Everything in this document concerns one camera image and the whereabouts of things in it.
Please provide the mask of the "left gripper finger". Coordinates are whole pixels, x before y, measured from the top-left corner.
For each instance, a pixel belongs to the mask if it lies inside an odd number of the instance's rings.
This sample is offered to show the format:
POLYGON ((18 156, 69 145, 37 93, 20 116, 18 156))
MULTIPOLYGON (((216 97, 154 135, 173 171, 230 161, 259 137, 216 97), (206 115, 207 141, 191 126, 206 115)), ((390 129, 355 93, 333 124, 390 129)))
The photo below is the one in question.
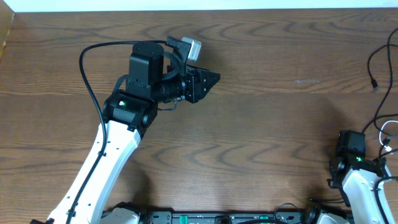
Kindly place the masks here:
POLYGON ((212 85, 196 84, 194 87, 194 102, 197 103, 204 99, 212 87, 212 85))
POLYGON ((220 74, 209 70, 200 70, 200 85, 203 93, 208 93, 220 80, 220 74))

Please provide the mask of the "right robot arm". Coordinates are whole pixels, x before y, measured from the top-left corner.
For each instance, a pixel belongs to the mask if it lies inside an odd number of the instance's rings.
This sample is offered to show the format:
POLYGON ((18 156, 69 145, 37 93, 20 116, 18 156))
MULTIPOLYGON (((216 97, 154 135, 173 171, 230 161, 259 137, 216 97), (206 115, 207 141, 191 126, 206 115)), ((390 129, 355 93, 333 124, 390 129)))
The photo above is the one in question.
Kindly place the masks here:
POLYGON ((330 161, 331 189, 338 189, 346 213, 336 207, 320 204, 310 207, 304 223, 395 223, 387 201, 384 183, 396 180, 387 168, 386 159, 366 159, 365 134, 342 130, 338 135, 335 158, 330 161))

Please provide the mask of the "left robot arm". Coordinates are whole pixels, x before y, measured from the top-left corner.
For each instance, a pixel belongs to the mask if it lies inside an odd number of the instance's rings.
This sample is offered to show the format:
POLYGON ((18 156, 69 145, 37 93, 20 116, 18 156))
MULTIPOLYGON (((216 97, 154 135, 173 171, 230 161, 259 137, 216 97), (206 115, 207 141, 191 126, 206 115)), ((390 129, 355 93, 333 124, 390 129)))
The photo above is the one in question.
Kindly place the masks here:
POLYGON ((220 75, 194 66, 201 43, 184 37, 132 42, 129 71, 109 98, 96 105, 100 124, 95 141, 67 194, 47 223, 131 223, 141 214, 104 208, 125 163, 159 112, 160 103, 196 103, 220 75))

